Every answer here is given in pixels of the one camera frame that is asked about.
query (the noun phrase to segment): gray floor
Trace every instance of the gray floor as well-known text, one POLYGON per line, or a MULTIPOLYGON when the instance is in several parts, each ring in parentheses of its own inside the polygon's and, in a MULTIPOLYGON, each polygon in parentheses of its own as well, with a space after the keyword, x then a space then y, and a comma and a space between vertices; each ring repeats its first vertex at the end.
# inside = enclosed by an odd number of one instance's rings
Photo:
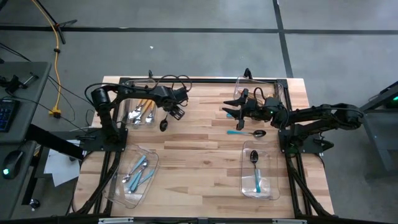
MULTIPOLYGON (((61 21, 79 26, 276 28, 271 0, 43 0, 61 21)), ((398 29, 395 0, 280 0, 286 29, 398 29)), ((0 12, 0 24, 46 25, 30 1, 13 0, 0 12)), ((62 85, 83 95, 105 75, 187 74, 235 77, 249 67, 256 77, 286 77, 277 34, 90 33, 67 32, 61 46, 62 85)), ((304 78, 312 105, 351 103, 368 98, 397 81, 398 35, 287 35, 295 78, 304 78)), ((35 61, 53 62, 51 32, 0 31, 0 42, 35 61)), ((21 61, 5 51, 4 60, 21 61)), ((86 126, 89 108, 65 93, 78 126, 86 126)), ((48 84, 41 103, 51 107, 56 91, 48 84)), ((72 112, 63 101, 65 117, 72 112)), ((48 117, 39 108, 34 123, 48 130, 74 127, 48 117)), ((345 218, 398 222, 398 180, 366 182, 380 169, 364 129, 325 134, 335 147, 325 153, 326 175, 335 213, 345 218)), ((14 218, 65 213, 73 182, 57 189, 40 183, 35 192, 42 207, 21 207, 14 218), (62 202, 54 207, 55 202, 62 202)))

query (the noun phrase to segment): white paper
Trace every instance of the white paper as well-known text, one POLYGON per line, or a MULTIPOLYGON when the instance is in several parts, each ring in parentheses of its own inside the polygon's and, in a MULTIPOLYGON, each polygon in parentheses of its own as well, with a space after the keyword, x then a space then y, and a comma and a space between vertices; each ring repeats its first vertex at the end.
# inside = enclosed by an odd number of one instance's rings
MULTIPOLYGON (((69 140, 68 142, 74 144, 80 143, 80 141, 77 140, 69 140)), ((77 159, 71 161, 69 156, 50 149, 47 162, 45 163, 44 173, 52 174, 54 186, 58 186, 79 176, 79 161, 77 159)))

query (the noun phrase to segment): wooden table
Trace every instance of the wooden table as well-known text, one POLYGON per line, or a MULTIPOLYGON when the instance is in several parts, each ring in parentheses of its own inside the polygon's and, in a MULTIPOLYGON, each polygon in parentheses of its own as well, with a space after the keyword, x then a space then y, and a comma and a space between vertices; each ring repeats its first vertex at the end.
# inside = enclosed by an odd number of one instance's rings
MULTIPOLYGON (((103 82, 118 83, 120 78, 104 77, 103 82)), ((293 109, 308 107, 304 80, 289 78, 287 83, 293 109)), ((221 108, 225 106, 224 100, 233 99, 233 91, 232 83, 194 83, 188 93, 189 104, 184 108, 185 116, 180 121, 169 117, 169 126, 165 132, 160 132, 158 125, 139 130, 129 129, 127 150, 132 144, 153 149, 159 155, 160 169, 140 205, 134 209, 127 209, 123 205, 114 203, 112 216, 294 217, 284 156, 278 158, 277 180, 280 187, 278 200, 251 199, 240 192, 239 160, 242 145, 244 141, 253 141, 254 138, 226 134, 226 130, 235 129, 237 121, 227 118, 221 108)), ((163 118, 163 113, 157 113, 157 124, 163 118)), ((99 117, 94 118, 93 126, 100 127, 99 117)), ((277 129, 271 127, 269 123, 246 122, 244 130, 256 129, 267 131, 267 135, 261 138, 261 141, 267 142, 269 147, 277 152, 279 150, 277 129)), ((103 157, 103 152, 94 152, 83 163, 75 191, 77 209, 97 187, 103 157)), ((321 161, 314 155, 303 154, 302 157, 308 188, 325 210, 333 213, 321 161)), ((302 192, 298 190, 297 193, 300 208, 304 211, 302 192)))

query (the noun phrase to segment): keyboard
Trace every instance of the keyboard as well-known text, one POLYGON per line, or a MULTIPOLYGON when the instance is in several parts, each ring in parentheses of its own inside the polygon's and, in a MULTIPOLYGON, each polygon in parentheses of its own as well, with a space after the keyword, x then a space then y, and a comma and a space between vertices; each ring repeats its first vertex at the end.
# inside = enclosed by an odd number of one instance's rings
POLYGON ((14 119, 19 106, 17 100, 1 100, 0 102, 0 133, 6 133, 10 130, 12 120, 14 119))

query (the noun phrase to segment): black tripod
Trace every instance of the black tripod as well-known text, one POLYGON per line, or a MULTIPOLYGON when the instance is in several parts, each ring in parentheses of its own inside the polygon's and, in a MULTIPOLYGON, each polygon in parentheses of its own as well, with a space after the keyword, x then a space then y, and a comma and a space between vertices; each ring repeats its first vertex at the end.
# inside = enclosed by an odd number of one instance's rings
POLYGON ((63 23, 58 23, 55 21, 55 19, 51 16, 51 14, 48 12, 48 10, 46 10, 46 8, 44 8, 43 4, 39 1, 36 0, 36 2, 40 5, 40 7, 45 11, 45 13, 51 18, 51 20, 54 22, 54 27, 57 29, 58 33, 60 34, 61 37, 61 41, 63 44, 66 44, 67 42, 65 41, 65 38, 63 37, 62 34, 62 30, 61 30, 61 26, 65 27, 66 25, 70 24, 74 24, 75 22, 77 22, 77 19, 71 20, 71 21, 67 21, 67 22, 63 22, 63 23))

